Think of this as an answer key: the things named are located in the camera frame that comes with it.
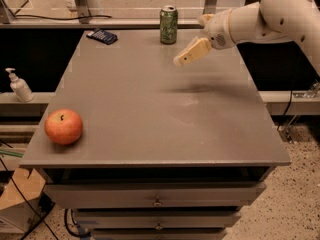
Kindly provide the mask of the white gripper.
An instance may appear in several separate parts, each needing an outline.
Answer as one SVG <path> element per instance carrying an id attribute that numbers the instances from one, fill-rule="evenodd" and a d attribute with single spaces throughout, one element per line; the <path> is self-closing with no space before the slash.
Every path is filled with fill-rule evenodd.
<path id="1" fill-rule="evenodd" d="M 207 38 L 195 37 L 177 56 L 173 62 L 176 66 L 184 66 L 209 54 L 212 47 L 217 50 L 232 48 L 235 45 L 229 27 L 231 9 L 217 14 L 202 14 L 197 17 L 200 26 L 205 26 Z"/>

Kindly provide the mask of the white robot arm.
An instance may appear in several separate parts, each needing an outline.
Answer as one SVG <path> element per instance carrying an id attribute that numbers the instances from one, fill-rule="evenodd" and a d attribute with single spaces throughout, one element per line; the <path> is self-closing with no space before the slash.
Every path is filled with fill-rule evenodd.
<path id="1" fill-rule="evenodd" d="M 320 75 L 320 10 L 314 0 L 260 0 L 243 7 L 198 17 L 204 36 L 194 38 L 174 58 L 183 66 L 210 50 L 237 44 L 295 42 Z"/>

